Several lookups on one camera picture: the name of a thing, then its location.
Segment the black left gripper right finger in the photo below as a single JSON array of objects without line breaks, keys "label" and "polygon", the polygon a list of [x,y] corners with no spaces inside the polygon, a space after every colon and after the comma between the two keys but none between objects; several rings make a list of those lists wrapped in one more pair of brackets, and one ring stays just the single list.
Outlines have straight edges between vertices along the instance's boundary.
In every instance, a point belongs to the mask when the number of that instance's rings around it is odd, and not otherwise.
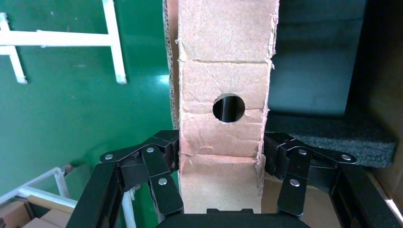
[{"label": "black left gripper right finger", "polygon": [[282,181],[278,213],[301,219],[308,186],[330,197],[343,228],[398,228],[399,220],[355,156],[313,147],[286,133],[264,134],[265,171]]}]

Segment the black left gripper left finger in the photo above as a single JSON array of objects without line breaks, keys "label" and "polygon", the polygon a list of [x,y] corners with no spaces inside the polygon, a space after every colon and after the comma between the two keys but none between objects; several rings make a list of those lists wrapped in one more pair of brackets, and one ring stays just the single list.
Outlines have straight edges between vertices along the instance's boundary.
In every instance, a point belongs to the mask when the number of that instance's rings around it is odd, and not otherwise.
[{"label": "black left gripper left finger", "polygon": [[179,151],[177,130],[159,131],[142,144],[100,157],[67,223],[68,228],[113,228],[124,193],[147,183],[161,223],[183,212],[183,201],[171,174]]}]

